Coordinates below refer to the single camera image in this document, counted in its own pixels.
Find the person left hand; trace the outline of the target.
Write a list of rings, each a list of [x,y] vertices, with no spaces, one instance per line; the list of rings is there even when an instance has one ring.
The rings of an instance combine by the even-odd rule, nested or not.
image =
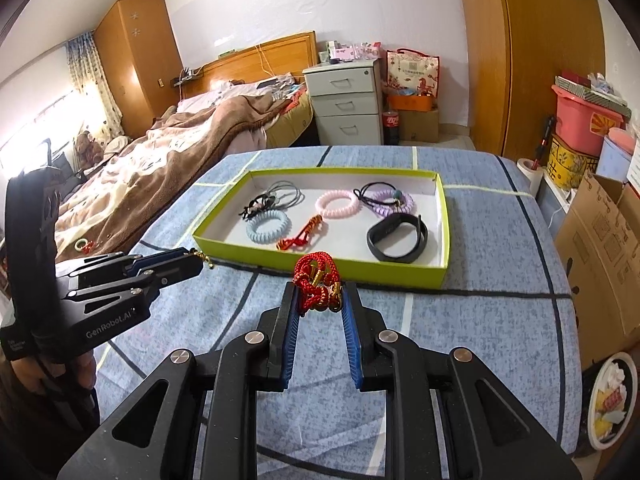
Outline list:
[[[10,362],[16,378],[30,392],[44,393],[46,380],[53,382],[68,370],[81,388],[91,390],[96,384],[96,358],[92,351],[73,360],[70,365],[56,364],[46,358],[20,359]]]

